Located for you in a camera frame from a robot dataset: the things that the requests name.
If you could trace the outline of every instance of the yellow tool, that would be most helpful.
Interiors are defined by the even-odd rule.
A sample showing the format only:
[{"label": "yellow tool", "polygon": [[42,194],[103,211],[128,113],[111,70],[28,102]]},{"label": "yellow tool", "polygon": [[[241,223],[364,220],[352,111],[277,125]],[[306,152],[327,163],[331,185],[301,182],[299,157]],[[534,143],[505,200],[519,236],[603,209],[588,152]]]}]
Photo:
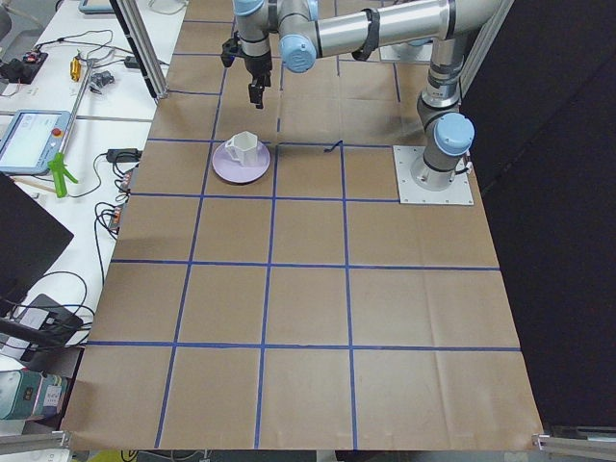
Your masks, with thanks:
[{"label": "yellow tool", "polygon": [[79,56],[75,56],[73,61],[70,62],[70,78],[73,82],[79,82],[81,77],[81,63],[79,62]]}]

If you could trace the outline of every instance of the white cup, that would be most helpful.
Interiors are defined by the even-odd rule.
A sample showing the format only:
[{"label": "white cup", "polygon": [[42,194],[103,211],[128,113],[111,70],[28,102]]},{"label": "white cup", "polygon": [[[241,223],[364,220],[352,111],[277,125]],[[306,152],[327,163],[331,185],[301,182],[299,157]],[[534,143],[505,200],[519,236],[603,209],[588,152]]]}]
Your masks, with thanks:
[{"label": "white cup", "polygon": [[259,139],[254,133],[241,132],[224,144],[229,156],[243,167],[256,167],[259,159]]}]

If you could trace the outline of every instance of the blue framed tablet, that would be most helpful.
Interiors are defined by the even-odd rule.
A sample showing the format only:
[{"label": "blue framed tablet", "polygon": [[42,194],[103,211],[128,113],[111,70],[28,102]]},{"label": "blue framed tablet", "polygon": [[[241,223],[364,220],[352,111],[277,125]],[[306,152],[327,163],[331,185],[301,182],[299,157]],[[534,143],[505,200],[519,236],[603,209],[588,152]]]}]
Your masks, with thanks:
[{"label": "blue framed tablet", "polygon": [[114,9],[109,0],[81,0],[79,11],[83,14],[107,14],[113,13]]},{"label": "blue framed tablet", "polygon": [[0,141],[0,171],[18,175],[46,172],[69,119],[67,111],[17,111]]}]

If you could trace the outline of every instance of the white cable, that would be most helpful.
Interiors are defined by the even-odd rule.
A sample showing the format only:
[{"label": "white cable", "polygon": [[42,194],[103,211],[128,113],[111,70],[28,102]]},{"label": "white cable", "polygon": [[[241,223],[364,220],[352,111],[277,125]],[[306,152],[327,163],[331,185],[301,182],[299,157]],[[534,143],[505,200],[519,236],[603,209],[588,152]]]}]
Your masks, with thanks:
[{"label": "white cable", "polygon": [[3,2],[2,2],[2,8],[4,8],[4,9],[5,9],[8,13],[13,13],[13,14],[14,14],[14,15],[16,15],[16,16],[21,16],[21,17],[24,17],[24,18],[26,18],[26,19],[31,20],[32,22],[34,22],[35,24],[37,24],[37,25],[40,27],[40,29],[44,29],[44,28],[45,28],[45,26],[43,25],[43,23],[42,23],[42,22],[40,22],[38,19],[36,19],[34,16],[32,16],[32,15],[30,15],[30,14],[27,14],[27,13],[25,13],[25,12],[22,12],[22,11],[20,11],[20,10],[16,10],[15,8],[13,8],[13,7],[11,6],[11,2],[12,2],[12,0],[3,0]]},{"label": "white cable", "polygon": [[173,10],[172,12],[164,12],[163,10],[158,10],[157,8],[154,8],[154,4],[156,3],[156,0],[150,0],[147,6],[150,7],[150,10],[152,10],[154,13],[168,14],[168,15],[180,13],[182,10],[184,10],[185,8],[189,6],[189,0],[176,0],[176,1],[180,2],[182,5],[177,10]]}]

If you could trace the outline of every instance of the green clip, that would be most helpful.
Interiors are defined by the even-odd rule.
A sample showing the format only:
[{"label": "green clip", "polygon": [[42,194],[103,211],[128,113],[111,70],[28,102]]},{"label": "green clip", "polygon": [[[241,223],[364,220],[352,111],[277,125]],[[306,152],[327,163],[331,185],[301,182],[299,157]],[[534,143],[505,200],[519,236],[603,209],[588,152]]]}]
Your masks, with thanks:
[{"label": "green clip", "polygon": [[51,170],[54,177],[54,186],[56,188],[57,197],[66,196],[66,181],[64,180],[64,177],[68,178],[73,183],[79,183],[77,178],[71,175],[66,169],[64,154],[62,152],[57,153],[56,156],[47,163],[47,166]]}]

